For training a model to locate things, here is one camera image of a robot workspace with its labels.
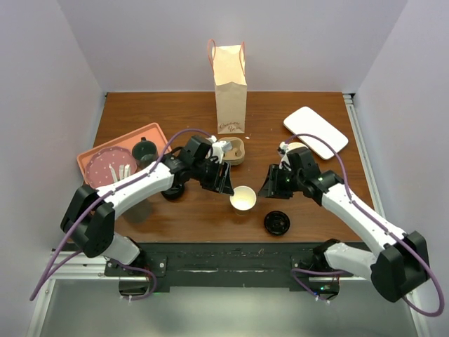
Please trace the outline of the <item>single paper coffee cup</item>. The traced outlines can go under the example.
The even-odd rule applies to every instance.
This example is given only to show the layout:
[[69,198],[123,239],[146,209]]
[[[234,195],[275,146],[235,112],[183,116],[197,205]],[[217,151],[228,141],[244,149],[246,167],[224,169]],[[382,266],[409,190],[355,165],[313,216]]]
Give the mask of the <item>single paper coffee cup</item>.
[[245,215],[256,205],[257,195],[251,187],[242,185],[234,188],[229,201],[236,214]]

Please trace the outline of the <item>black plastic cup lid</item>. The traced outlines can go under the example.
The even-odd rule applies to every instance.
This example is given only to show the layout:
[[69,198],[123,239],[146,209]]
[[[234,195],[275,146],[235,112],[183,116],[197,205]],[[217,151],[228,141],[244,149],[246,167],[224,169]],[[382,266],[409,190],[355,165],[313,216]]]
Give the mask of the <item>black plastic cup lid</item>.
[[264,217],[264,228],[271,235],[282,236],[290,229],[290,218],[282,211],[270,211]]

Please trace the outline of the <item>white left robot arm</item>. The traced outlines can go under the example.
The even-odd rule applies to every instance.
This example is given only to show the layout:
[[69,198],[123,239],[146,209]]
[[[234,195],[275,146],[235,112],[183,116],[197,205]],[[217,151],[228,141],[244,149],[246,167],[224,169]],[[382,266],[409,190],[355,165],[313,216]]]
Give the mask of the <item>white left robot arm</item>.
[[83,185],[75,192],[61,229],[85,256],[117,260],[129,275],[138,275],[145,268],[142,249],[116,233],[116,219],[150,196],[191,179],[205,190],[232,195],[231,166],[224,160],[231,149],[228,141],[194,135],[185,146],[164,152],[147,168],[117,183],[97,189]]

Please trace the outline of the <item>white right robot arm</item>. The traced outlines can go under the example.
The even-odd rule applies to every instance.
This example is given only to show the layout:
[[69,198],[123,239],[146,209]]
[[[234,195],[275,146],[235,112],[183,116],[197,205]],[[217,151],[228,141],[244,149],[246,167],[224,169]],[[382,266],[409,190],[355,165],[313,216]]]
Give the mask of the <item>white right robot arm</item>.
[[315,249],[312,266],[322,276],[334,270],[368,279],[387,301],[396,302],[429,278],[427,243],[418,232],[406,233],[361,201],[333,171],[321,172],[305,145],[282,142],[279,164],[272,164],[260,197],[290,199],[301,192],[333,213],[368,247],[355,249],[330,239]]

